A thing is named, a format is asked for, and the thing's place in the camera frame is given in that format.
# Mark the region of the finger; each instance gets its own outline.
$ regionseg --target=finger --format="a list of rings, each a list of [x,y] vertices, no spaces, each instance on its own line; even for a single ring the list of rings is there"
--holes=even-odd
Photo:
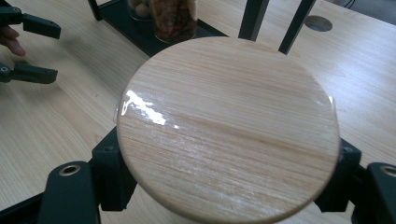
[[[8,38],[8,39],[15,39],[18,36],[20,36],[20,33],[18,33],[17,31],[15,31],[14,29],[12,29],[9,26],[3,26],[0,28],[0,35]]]
[[[8,39],[2,36],[0,37],[0,44],[9,48],[15,55],[24,56],[26,54],[26,51],[21,47],[17,39]]]

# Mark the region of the metal hole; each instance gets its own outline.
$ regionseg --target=metal hole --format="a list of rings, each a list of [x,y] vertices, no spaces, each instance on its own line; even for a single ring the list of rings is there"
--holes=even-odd
[[[61,176],[69,176],[77,173],[81,168],[79,165],[69,165],[64,167],[60,172],[59,175]]]
[[[327,32],[332,29],[332,23],[320,16],[308,16],[304,24],[314,31]]]
[[[381,166],[379,168],[382,172],[384,172],[387,175],[391,175],[393,177],[396,177],[396,168],[392,166]]]

